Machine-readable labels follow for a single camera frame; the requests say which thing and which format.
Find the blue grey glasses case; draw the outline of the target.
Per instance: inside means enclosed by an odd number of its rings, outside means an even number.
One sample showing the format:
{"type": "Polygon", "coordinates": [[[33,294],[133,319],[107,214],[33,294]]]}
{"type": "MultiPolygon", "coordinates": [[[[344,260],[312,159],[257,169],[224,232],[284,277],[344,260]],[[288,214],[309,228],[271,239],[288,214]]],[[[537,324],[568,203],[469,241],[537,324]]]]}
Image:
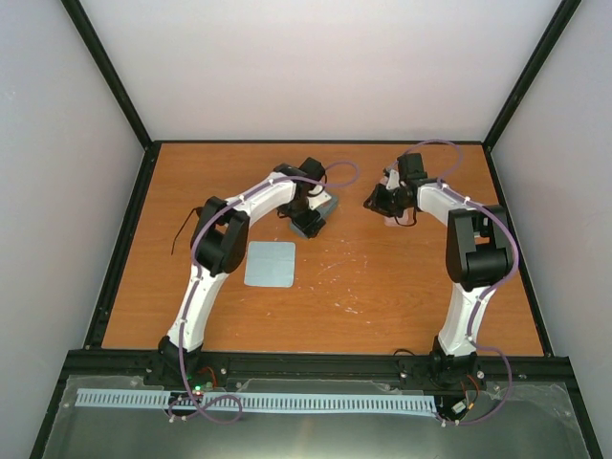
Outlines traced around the blue grey glasses case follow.
{"type": "MultiPolygon", "coordinates": [[[[318,211],[320,212],[321,216],[324,218],[324,220],[325,220],[325,225],[326,225],[326,223],[327,223],[328,218],[329,218],[329,217],[330,217],[330,215],[333,213],[333,211],[336,209],[336,207],[337,207],[337,205],[338,205],[338,202],[339,202],[339,199],[338,199],[338,197],[337,197],[337,196],[335,196],[335,195],[333,195],[333,194],[331,194],[331,195],[333,196],[333,198],[332,198],[332,200],[331,200],[331,201],[330,201],[330,202],[329,202],[327,205],[325,205],[325,206],[323,206],[323,207],[320,207],[320,208],[318,208],[318,209],[315,209],[315,210],[318,210],[318,211]]],[[[302,210],[299,210],[299,211],[295,212],[295,213],[294,213],[294,214],[293,214],[293,215],[290,217],[290,219],[291,219],[292,217],[294,217],[296,214],[298,214],[298,213],[300,213],[300,212],[304,212],[306,209],[309,209],[308,202],[307,202],[306,208],[304,208],[304,209],[302,209],[302,210]]],[[[297,234],[297,235],[298,235],[298,236],[300,236],[300,237],[302,237],[302,238],[306,238],[306,239],[312,239],[312,238],[317,237],[317,235],[299,235],[299,234],[297,234]]]]}

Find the pink glasses case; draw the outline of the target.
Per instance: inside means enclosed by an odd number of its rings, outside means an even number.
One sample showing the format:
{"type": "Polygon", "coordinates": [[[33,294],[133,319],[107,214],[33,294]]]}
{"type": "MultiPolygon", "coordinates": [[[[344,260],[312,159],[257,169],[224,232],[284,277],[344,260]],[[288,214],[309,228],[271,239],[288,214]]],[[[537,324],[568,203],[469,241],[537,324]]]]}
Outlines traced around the pink glasses case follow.
{"type": "Polygon", "coordinates": [[[412,217],[407,210],[404,211],[401,217],[384,217],[383,222],[386,226],[395,227],[410,227],[413,225],[412,217]]]}

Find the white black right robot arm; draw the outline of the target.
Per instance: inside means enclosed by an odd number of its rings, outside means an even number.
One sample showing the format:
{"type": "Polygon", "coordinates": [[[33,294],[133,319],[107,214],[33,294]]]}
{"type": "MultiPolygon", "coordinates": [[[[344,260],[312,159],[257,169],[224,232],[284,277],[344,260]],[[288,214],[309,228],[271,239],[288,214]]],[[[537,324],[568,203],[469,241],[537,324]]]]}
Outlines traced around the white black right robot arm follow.
{"type": "Polygon", "coordinates": [[[440,387],[475,372],[478,334],[487,306],[518,266],[517,245],[500,205],[483,206],[444,180],[430,178],[419,153],[400,156],[363,206],[399,226],[427,213],[447,228],[446,269],[452,283],[446,321],[433,341],[428,374],[440,387]]]}

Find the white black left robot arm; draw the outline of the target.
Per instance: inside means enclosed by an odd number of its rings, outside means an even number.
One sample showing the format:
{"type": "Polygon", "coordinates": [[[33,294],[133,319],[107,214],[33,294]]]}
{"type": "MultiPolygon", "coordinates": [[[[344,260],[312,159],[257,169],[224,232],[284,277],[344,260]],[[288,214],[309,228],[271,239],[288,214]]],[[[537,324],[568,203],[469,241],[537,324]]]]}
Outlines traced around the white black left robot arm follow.
{"type": "Polygon", "coordinates": [[[270,212],[290,220],[297,233],[316,237],[325,226],[322,207],[325,167],[309,157],[298,167],[280,164],[262,182],[223,200],[212,196],[199,213],[190,241],[190,276],[181,307],[158,349],[164,371],[175,383],[192,383],[212,306],[246,253],[250,228],[270,212]]]}

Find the light blue cleaning cloth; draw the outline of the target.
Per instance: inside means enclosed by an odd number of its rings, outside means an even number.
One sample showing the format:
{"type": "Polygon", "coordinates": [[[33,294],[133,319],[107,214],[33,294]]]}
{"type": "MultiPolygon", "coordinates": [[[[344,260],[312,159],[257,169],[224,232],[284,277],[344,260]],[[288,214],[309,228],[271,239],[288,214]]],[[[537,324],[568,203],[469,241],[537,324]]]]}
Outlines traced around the light blue cleaning cloth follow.
{"type": "Polygon", "coordinates": [[[295,243],[251,241],[244,283],[258,288],[291,288],[295,281],[295,243]]]}

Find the black aluminium frame rail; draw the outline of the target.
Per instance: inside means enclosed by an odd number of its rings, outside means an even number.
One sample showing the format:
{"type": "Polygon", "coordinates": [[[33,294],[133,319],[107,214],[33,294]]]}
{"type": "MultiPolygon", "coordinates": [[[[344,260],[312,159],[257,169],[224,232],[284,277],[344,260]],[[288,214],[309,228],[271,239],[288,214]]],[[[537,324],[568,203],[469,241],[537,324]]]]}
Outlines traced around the black aluminium frame rail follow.
{"type": "MultiPolygon", "coordinates": [[[[201,352],[187,371],[192,385],[215,381],[235,391],[249,380],[349,381],[387,384],[393,389],[426,394],[457,394],[461,386],[474,388],[465,371],[454,382],[437,382],[428,372],[429,358],[409,355],[327,355],[201,352]]],[[[146,385],[179,388],[179,367],[156,351],[73,350],[68,353],[58,381],[72,376],[136,376],[146,385]]]]}

